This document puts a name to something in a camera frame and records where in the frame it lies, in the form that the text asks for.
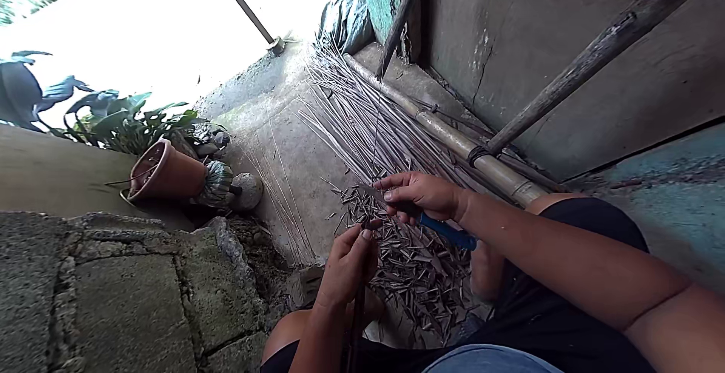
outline blue knife handle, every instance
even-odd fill
[[[421,217],[418,218],[418,222],[445,237],[448,242],[453,245],[460,248],[468,248],[469,250],[476,249],[476,238],[464,230],[456,230],[444,221],[433,220],[425,213],[421,213]]]

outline metal pole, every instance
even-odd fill
[[[635,0],[569,66],[486,144],[493,155],[559,105],[686,0]]]
[[[412,9],[412,4],[413,0],[400,0],[400,8],[395,13],[395,19],[390,26],[388,37],[385,38],[385,47],[383,48],[383,53],[380,55],[380,63],[378,63],[378,71],[376,72],[377,77],[385,76],[385,71],[388,70],[388,64],[393,57],[395,48],[400,43],[400,34],[403,32],[403,27]]]
[[[365,66],[358,63],[349,54],[343,54],[342,57],[345,59],[345,63],[357,71],[368,83],[372,84],[376,89],[381,89],[383,94],[398,104],[409,116],[415,118],[431,135],[454,153],[467,158],[470,152],[478,146],[476,142],[443,122],[430,111],[419,108],[410,97],[400,90],[385,82],[381,83],[372,71],[367,70]],[[474,166],[491,184],[494,184],[501,192],[523,207],[529,206],[538,197],[548,194],[541,187],[504,165],[492,155],[479,157],[474,162]]]
[[[268,44],[273,44],[274,41],[275,41],[275,39],[272,37],[272,35],[269,34],[269,32],[267,32],[267,29],[265,29],[265,27],[262,26],[262,23],[259,22],[259,19],[255,15],[255,13],[251,10],[251,8],[249,7],[249,5],[247,5],[247,3],[244,0],[236,0],[236,3],[239,4],[239,6],[244,11],[244,13],[247,14],[247,16],[249,17],[249,19],[251,20],[251,22],[255,26],[257,26],[257,29],[259,30],[259,32],[263,36],[265,36],[265,40],[267,41],[267,43]]]

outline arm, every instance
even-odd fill
[[[358,285],[372,278],[378,267],[377,254],[373,232],[362,230],[359,224],[335,238],[290,373],[340,370],[345,307],[355,297]]]
[[[658,370],[725,366],[722,300],[657,258],[434,176],[396,174],[376,186],[398,186],[386,193],[389,202],[412,200],[434,219],[457,221],[541,284],[626,334]]]

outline terracotta pot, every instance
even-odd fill
[[[175,150],[168,140],[161,139],[136,161],[131,177],[137,176],[131,181],[131,192],[128,193],[131,201],[148,197],[184,199],[202,192],[207,168],[193,157]]]

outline knife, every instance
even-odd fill
[[[448,223],[444,221],[431,219],[430,216],[423,212],[423,209],[415,203],[410,201],[388,203],[383,198],[382,191],[362,183],[358,183],[358,187],[366,191],[370,196],[374,197],[375,200],[385,205],[390,205],[395,209],[403,211],[409,216],[412,216],[413,218],[415,218],[415,220],[417,220],[418,224],[428,227],[429,229],[440,234],[451,244],[460,248],[467,248],[469,250],[476,249],[476,238],[474,236],[468,234],[465,230],[456,230],[450,227],[450,225],[448,225]]]

